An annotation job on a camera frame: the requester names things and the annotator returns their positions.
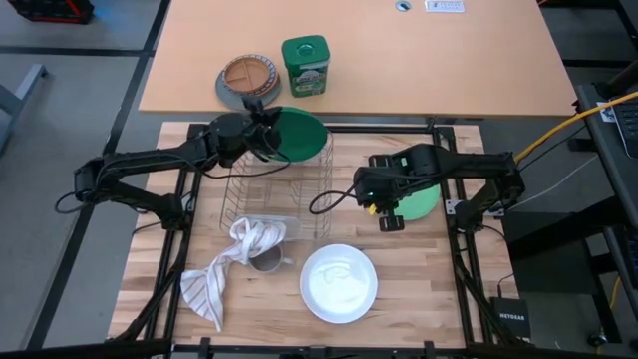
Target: yellow cable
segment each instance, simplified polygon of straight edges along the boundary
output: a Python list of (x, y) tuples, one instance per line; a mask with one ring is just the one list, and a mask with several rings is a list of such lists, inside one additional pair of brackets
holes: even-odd
[(521, 152), (520, 154), (516, 155), (516, 157), (514, 158), (514, 160), (516, 161), (516, 163), (520, 163), (524, 158), (526, 158), (532, 151), (534, 151), (538, 146), (540, 146), (542, 143), (544, 143), (545, 141), (547, 141), (547, 139), (549, 139), (550, 137), (552, 137), (554, 134), (556, 134), (558, 131), (566, 128), (567, 126), (575, 123), (576, 121), (585, 118), (591, 114), (594, 114), (602, 109), (606, 109), (608, 107), (612, 107), (614, 105), (618, 105), (620, 103), (623, 103), (625, 101), (629, 101), (632, 99), (635, 99), (638, 97), (638, 91), (631, 93), (627, 96), (623, 96), (619, 99), (616, 99), (614, 101), (608, 102), (605, 105), (601, 105), (598, 107), (595, 107), (591, 110), (587, 110), (583, 113), (580, 114), (576, 114), (574, 117), (572, 117), (571, 119), (568, 119), (562, 123), (560, 123), (558, 126), (556, 126), (555, 128), (547, 131), (547, 133), (543, 136), (541, 136), (538, 140), (536, 140), (533, 144), (527, 146), (527, 148), (525, 150), (523, 150), (523, 152)]
[[(611, 310), (614, 310), (614, 306), (616, 306), (616, 299), (618, 298), (618, 288), (620, 288), (620, 275), (616, 277), (614, 288), (611, 290), (611, 300), (609, 301), (609, 309)], [(596, 355), (600, 355), (601, 353), (602, 345), (596, 348)]]

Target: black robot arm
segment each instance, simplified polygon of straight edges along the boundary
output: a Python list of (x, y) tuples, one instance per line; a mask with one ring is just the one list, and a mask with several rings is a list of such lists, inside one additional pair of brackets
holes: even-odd
[(457, 154), (420, 144), (392, 155), (370, 156), (368, 163), (354, 174), (355, 197), (358, 205), (382, 215), (382, 231), (404, 229), (403, 218), (394, 215), (399, 200), (443, 180), (486, 179), (472, 199), (455, 207), (454, 228), (458, 231), (476, 231), (486, 210), (499, 202), (505, 208), (512, 206), (525, 190), (512, 153)]
[(224, 168), (247, 151), (263, 161), (276, 155), (281, 139), (272, 129), (281, 108), (264, 110), (259, 100), (244, 99), (249, 114), (219, 116), (203, 130), (189, 134), (180, 146), (137, 153), (109, 154), (92, 159), (74, 172), (75, 198), (83, 203), (114, 201), (155, 213), (164, 229), (187, 225), (181, 198), (173, 193), (159, 195), (128, 185), (126, 176), (191, 168), (207, 172)]

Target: light wood desk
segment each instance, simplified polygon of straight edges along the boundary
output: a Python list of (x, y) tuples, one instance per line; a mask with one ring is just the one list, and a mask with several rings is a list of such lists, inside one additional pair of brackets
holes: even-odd
[[(315, 114), (568, 117), (576, 100), (536, 0), (465, 0), (463, 14), (424, 0), (177, 0), (140, 110), (226, 112), (214, 83), (233, 58), (271, 59), (284, 85), (273, 106)], [(284, 40), (323, 35), (327, 92), (295, 99)]]
[[(159, 148), (181, 144), (187, 127), (187, 123), (164, 123)], [(459, 152), (482, 153), (478, 127), (456, 126), (455, 134)], [(367, 164), (371, 149), (377, 154), (394, 153), (431, 140), (432, 136), (424, 135), (334, 134), (332, 188), (349, 187), (355, 169)], [(213, 173), (227, 171), (216, 168)], [(177, 172), (150, 174), (147, 190), (172, 192), (176, 178)], [(472, 196), (482, 180), (466, 180), (465, 185)], [(204, 179), (201, 183), (186, 270), (209, 266), (230, 245), (219, 228), (225, 186), (226, 180)], [(151, 214), (141, 215), (138, 226), (156, 220)], [(485, 224), (501, 229), (492, 219), (486, 219)], [(151, 297), (163, 235), (155, 226), (133, 238), (110, 336), (124, 331)], [(197, 316), (180, 300), (175, 342), (198, 344), (201, 337), (210, 337), (215, 345), (423, 348), (424, 340), (432, 340), (437, 348), (465, 347), (443, 201), (427, 217), (407, 222), (404, 231), (383, 233), (374, 216), (347, 199), (332, 212), (332, 230), (324, 244), (330, 242), (362, 249), (375, 265), (379, 291), (362, 319), (333, 325), (306, 308), (299, 293), (299, 274), (313, 248), (294, 243), (286, 244), (286, 251), (296, 264), (275, 274), (260, 274), (240, 264), (231, 266), (222, 332), (217, 333), (212, 322)], [(476, 245), (486, 296), (495, 295), (497, 282), (512, 273), (506, 243), (486, 229), (477, 233)], [(513, 278), (503, 282), (503, 293), (517, 295)], [(478, 311), (471, 298), (470, 310), (475, 337), (480, 339)], [(163, 333), (165, 313), (166, 306), (159, 313), (157, 335)]]

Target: mug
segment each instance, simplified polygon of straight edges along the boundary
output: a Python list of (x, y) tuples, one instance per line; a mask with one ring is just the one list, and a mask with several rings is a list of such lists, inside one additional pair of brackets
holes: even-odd
[(281, 263), (291, 265), (295, 263), (292, 259), (283, 256), (281, 244), (275, 245), (254, 258), (249, 258), (248, 262), (256, 271), (262, 273), (272, 273), (276, 271), (281, 266)]

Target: white bowl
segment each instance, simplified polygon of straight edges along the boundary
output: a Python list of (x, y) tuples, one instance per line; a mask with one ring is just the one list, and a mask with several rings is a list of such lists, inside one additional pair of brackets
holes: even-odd
[(345, 324), (361, 318), (377, 296), (377, 272), (359, 249), (327, 245), (314, 252), (301, 271), (301, 297), (320, 319)]

